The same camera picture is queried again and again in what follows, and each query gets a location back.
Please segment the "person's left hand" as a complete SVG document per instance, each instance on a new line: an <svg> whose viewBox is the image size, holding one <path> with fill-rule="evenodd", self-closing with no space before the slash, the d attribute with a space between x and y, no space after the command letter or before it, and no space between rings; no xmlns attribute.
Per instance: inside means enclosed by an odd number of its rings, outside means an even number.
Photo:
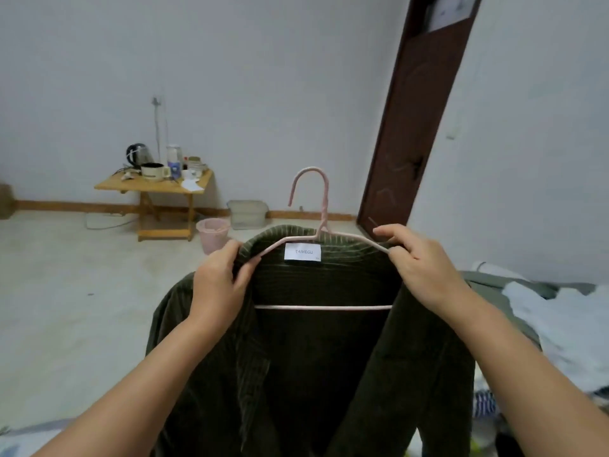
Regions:
<svg viewBox="0 0 609 457"><path fill-rule="evenodd" d="M244 302L245 294L234 294L233 266L240 243L230 239L201 264L194 273L193 299L188 320L209 333L222 336Z"/></svg>

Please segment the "small wooden folding table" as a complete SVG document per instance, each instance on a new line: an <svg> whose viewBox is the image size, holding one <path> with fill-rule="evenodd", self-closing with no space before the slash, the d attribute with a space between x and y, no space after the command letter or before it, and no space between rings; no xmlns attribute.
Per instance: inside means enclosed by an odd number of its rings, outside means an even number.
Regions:
<svg viewBox="0 0 609 457"><path fill-rule="evenodd" d="M200 188L198 191L189 191L188 189L185 189L181 185L181 181L163 180L150 182L145 180L141 175L123 180L124 175L121 174L114 174L108 177L104 181L96 184L94 189L99 191L117 191L121 194L126 194L127 192L136 192L139 194L139 204L136 207L138 215L138 242L177 239L185 239L190 242L194 237L195 226L194 197L205 193L213 176L214 171L212 169L204 171L201 178L195 182L195 185ZM177 229L146 229L144 223L147 215L152 215L157 221L161 218L161 211L154 205L150 194L183 195L187 200L186 226Z"/></svg>

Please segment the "person's right hand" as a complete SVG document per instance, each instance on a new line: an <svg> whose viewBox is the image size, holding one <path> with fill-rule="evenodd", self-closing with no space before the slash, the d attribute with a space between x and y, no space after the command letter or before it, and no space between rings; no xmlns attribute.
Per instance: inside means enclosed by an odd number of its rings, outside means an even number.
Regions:
<svg viewBox="0 0 609 457"><path fill-rule="evenodd" d="M439 242L397 223L380 225L373 232L416 258L414 276L406 287L417 300L445 322L457 314L459 300L471 290Z"/></svg>

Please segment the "cream electric cooking pot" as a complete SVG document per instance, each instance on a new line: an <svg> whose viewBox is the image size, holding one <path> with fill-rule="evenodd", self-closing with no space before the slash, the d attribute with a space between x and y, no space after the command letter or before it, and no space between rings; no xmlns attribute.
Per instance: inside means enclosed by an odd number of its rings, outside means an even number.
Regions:
<svg viewBox="0 0 609 457"><path fill-rule="evenodd" d="M140 166L141 177L149 182L161 182L172 177L171 168L159 162L144 162Z"/></svg>

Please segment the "dark brown wooden door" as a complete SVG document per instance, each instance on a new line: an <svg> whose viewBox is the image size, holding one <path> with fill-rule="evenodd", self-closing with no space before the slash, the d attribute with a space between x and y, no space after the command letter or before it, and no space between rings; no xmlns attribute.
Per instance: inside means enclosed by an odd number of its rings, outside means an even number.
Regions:
<svg viewBox="0 0 609 457"><path fill-rule="evenodd" d="M407 224L482 0L409 0L357 226Z"/></svg>

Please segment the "dark green corduroy jacket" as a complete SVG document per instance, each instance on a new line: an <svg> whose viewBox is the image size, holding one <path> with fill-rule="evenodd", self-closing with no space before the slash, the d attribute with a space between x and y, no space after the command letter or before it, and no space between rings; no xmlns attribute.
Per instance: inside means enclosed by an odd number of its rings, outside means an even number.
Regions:
<svg viewBox="0 0 609 457"><path fill-rule="evenodd" d="M265 255L150 457L468 457L475 361L389 257L323 233Z"/></svg>

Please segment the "black electric kettle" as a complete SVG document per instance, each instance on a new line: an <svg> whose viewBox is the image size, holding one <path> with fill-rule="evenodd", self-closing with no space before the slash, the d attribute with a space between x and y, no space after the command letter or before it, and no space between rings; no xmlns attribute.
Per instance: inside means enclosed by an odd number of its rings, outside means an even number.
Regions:
<svg viewBox="0 0 609 457"><path fill-rule="evenodd" d="M131 168L141 170L142 165L152 163L154 159L147 145L136 143L126 149L126 161Z"/></svg>

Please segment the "pink clothes hanger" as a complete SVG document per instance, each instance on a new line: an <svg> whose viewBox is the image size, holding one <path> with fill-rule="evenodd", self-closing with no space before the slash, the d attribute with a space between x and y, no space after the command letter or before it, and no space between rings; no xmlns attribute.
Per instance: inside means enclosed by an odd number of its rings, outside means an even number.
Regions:
<svg viewBox="0 0 609 457"><path fill-rule="evenodd" d="M328 213L328 204L329 204L329 187L330 181L326 173L323 169L317 167L308 167L303 168L299 172L297 172L296 176L293 179L293 183L291 186L291 192L289 196L288 206L292 206L293 197L295 194L295 190L300 180L301 176L308 172L316 172L320 174L322 180L324 182L324 193L322 197L322 205L320 212L320 223L316 232L313 235L306 236L286 236L274 244L270 245L262 252L257 254L256 258L262 258L263 256L269 254L280 245L285 245L287 243L304 243L304 242L316 242L322 237L322 233L327 233L329 235L335 235L339 237L353 239L356 242L362 242L368 246L371 246L382 253L388 254L389 251L386 247L376 243L375 241L366 238L361 235L356 235L353 233L342 233L342 232L332 232L328 226L329 221L329 213ZM364 312L364 311L385 311L392 309L392 305L376 305L376 306L303 306L303 305L255 305L255 309L263 309L263 310L275 310L275 311L324 311L324 312Z"/></svg>

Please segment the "person's left forearm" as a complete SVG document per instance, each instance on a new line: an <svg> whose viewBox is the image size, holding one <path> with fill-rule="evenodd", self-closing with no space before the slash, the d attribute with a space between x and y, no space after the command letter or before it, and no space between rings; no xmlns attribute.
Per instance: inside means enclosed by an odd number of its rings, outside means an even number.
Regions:
<svg viewBox="0 0 609 457"><path fill-rule="evenodd" d="M236 312L204 310L177 325L118 384L32 457L146 457L194 369Z"/></svg>

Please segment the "blue striped cloth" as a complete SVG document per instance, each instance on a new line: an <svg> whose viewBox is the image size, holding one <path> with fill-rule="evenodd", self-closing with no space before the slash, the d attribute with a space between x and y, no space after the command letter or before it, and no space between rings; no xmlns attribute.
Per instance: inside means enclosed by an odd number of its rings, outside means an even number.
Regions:
<svg viewBox="0 0 609 457"><path fill-rule="evenodd" d="M474 391L473 419L496 417L500 413L494 394L489 389Z"/></svg>

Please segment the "pink plastic waste bin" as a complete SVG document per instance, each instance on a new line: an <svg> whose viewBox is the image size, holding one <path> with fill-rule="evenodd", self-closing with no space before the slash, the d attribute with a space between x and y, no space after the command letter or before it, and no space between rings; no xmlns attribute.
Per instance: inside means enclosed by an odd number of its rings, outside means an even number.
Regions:
<svg viewBox="0 0 609 457"><path fill-rule="evenodd" d="M210 255L224 247L230 227L230 221L221 217L207 217L195 224L204 254Z"/></svg>

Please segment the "clear plastic storage box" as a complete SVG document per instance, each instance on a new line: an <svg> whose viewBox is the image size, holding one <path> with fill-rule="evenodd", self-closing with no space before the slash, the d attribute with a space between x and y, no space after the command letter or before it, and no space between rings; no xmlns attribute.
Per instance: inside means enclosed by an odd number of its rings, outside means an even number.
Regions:
<svg viewBox="0 0 609 457"><path fill-rule="evenodd" d="M230 200L227 202L234 230L256 230L266 225L267 204L261 200Z"/></svg>

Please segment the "person's right forearm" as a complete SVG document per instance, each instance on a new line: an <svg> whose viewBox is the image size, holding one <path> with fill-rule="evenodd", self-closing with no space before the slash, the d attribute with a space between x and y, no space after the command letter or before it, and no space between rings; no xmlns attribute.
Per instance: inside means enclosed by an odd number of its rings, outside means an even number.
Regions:
<svg viewBox="0 0 609 457"><path fill-rule="evenodd" d="M609 416L467 285L437 314L478 363L525 457L609 457Z"/></svg>

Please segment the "grey green bed sheet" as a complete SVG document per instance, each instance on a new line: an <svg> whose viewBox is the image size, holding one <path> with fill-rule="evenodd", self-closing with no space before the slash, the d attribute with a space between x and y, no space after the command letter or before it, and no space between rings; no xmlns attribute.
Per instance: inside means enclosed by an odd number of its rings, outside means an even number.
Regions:
<svg viewBox="0 0 609 457"><path fill-rule="evenodd" d="M538 348L541 343L537 333L523 320L517 318L510 306L509 299L502 291L507 284L516 282L534 291L545 300L554 299L560 290L573 289L583 295L588 295L596 290L597 285L592 283L551 283L539 281L526 281L519 278L485 274L478 271L461 271L461 276L469 286L481 297L502 311L526 337L528 337Z"/></svg>

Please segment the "light blue garment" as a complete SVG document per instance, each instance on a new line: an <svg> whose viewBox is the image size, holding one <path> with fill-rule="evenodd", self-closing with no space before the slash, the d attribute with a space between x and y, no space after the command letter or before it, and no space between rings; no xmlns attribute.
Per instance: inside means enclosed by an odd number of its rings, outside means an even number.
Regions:
<svg viewBox="0 0 609 457"><path fill-rule="evenodd" d="M537 333L542 352L586 393L609 386L609 285L584 295L562 288L546 300L512 282L502 292L514 315Z"/></svg>

